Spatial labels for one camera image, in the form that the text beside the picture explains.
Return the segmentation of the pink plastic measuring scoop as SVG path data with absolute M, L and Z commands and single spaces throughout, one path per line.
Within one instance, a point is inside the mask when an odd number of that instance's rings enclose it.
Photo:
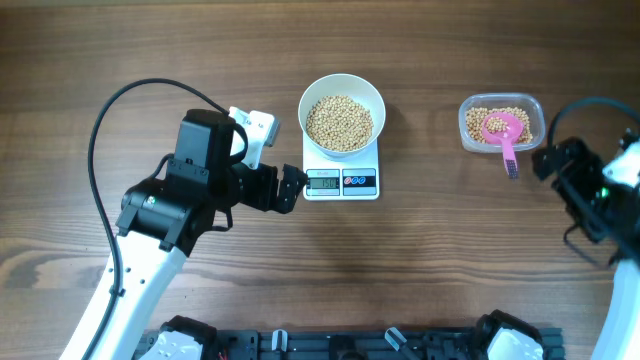
M 500 117 L 508 123 L 508 129 L 505 132 L 492 134 L 489 133 L 486 128 L 486 121 L 490 117 L 491 116 L 487 116 L 482 122 L 482 134 L 489 144 L 498 144 L 501 147 L 506 173 L 511 180 L 515 180 L 519 177 L 519 169 L 514 144 L 523 131 L 523 124 L 514 115 L 504 112 L 495 113 L 494 117 Z

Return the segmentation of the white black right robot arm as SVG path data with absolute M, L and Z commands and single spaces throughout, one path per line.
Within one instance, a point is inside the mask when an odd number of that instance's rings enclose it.
M 564 166 L 553 188 L 582 229 L 598 242 L 612 238 L 618 249 L 609 260 L 615 268 L 608 313 L 591 357 L 639 357 L 639 138 L 621 141 L 621 153 L 604 166 L 580 140 L 534 153 L 534 172 L 545 179 L 553 172 L 551 157 Z M 542 332 L 505 313 L 494 311 L 478 323 L 470 347 L 474 359 L 551 359 L 553 348 Z

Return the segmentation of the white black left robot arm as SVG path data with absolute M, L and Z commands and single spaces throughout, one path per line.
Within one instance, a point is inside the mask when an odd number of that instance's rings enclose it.
M 271 114 L 236 107 L 229 114 L 191 109 L 173 153 L 123 196 L 116 221 L 118 254 L 63 351 L 65 359 L 129 359 L 162 294 L 197 239 L 231 229 L 231 209 L 243 204 L 281 214 L 293 210 L 304 172 L 260 161 L 280 124 Z

